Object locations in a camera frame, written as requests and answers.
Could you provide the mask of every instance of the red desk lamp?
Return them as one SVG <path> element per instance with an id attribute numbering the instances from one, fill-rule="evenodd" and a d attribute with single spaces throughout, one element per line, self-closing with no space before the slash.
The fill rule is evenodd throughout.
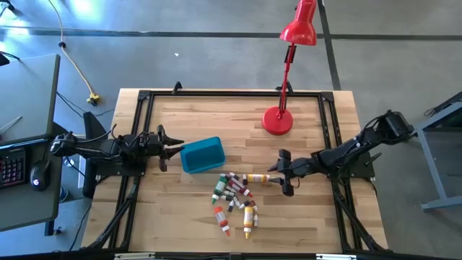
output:
<path id="1" fill-rule="evenodd" d="M 295 43 L 308 46 L 316 45 L 316 31 L 311 22 L 315 14 L 316 0 L 300 0 L 297 6 L 295 19 L 287 25 L 279 36 L 280 39 L 292 43 L 287 51 L 286 69 L 282 82 L 282 93 L 279 97 L 279 106 L 268 108 L 261 123 L 268 133 L 274 135 L 286 134 L 294 123 L 292 114 L 286 109 L 287 75 L 290 64 L 294 61 Z"/>

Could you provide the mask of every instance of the white cable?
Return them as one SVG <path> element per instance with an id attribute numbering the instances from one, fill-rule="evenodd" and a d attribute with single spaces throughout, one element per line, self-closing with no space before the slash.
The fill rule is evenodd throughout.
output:
<path id="1" fill-rule="evenodd" d="M 59 27 L 61 28 L 61 42 L 64 43 L 63 41 L 63 38 L 64 38 L 64 30 L 63 30 L 63 22 L 61 20 L 61 16 L 59 15 L 58 13 L 58 10 L 56 9 L 56 7 L 54 6 L 54 4 L 51 2 L 51 0 L 48 0 L 48 2 L 51 4 L 51 6 L 53 7 L 53 9 L 55 10 L 56 14 L 58 15 L 58 19 L 59 19 Z M 69 61 L 72 63 L 72 65 L 74 65 L 75 69 L 77 70 L 77 72 L 79 72 L 80 74 L 80 77 L 85 81 L 85 84 L 87 85 L 88 87 L 88 90 L 90 91 L 90 94 L 95 94 L 92 90 L 92 87 L 90 86 L 88 80 L 85 78 L 85 76 L 82 74 L 82 72 L 80 71 L 79 67 L 77 66 L 77 64 L 75 64 L 75 62 L 72 60 L 71 57 L 69 57 L 69 55 L 67 54 L 66 50 L 64 49 L 64 46 L 61 46 L 61 50 L 63 51 L 64 55 L 69 59 Z"/>

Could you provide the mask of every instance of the lamp shade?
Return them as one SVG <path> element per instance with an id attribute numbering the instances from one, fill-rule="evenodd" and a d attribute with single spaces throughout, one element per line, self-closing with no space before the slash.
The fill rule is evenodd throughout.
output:
<path id="1" fill-rule="evenodd" d="M 294 21 L 284 28 L 279 38 L 290 43 L 316 45 L 316 31 L 312 24 L 315 9 L 316 0 L 300 0 Z"/>

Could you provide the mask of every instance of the keyboard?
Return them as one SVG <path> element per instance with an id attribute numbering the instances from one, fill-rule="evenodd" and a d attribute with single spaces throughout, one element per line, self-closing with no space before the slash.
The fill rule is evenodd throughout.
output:
<path id="1" fill-rule="evenodd" d="M 26 152 L 24 148 L 0 150 L 0 189 L 23 184 Z"/>

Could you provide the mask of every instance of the black desk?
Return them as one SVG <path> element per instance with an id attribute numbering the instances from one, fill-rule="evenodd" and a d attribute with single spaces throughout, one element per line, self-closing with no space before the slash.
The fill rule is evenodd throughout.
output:
<path id="1" fill-rule="evenodd" d="M 23 141 L 44 135 L 51 137 L 64 131 L 53 123 L 58 68 L 58 55 L 26 58 L 0 67 L 0 93 L 16 92 L 14 96 L 2 95 L 2 108 L 7 108 L 9 114 L 18 113 L 18 116 L 23 116 L 9 134 L 5 135 L 9 137 L 5 141 L 12 143 L 12 137 Z M 37 118 L 40 119 L 39 125 L 35 125 Z M 0 123 L 8 120 L 5 114 L 0 119 Z M 0 189 L 0 231 L 56 218 L 62 158 L 46 153 L 46 158 L 51 161 L 51 183 L 45 191 L 33 191 L 28 181 L 32 165 L 43 158 L 43 153 L 49 146 L 50 141 L 26 145 L 27 183 Z"/>

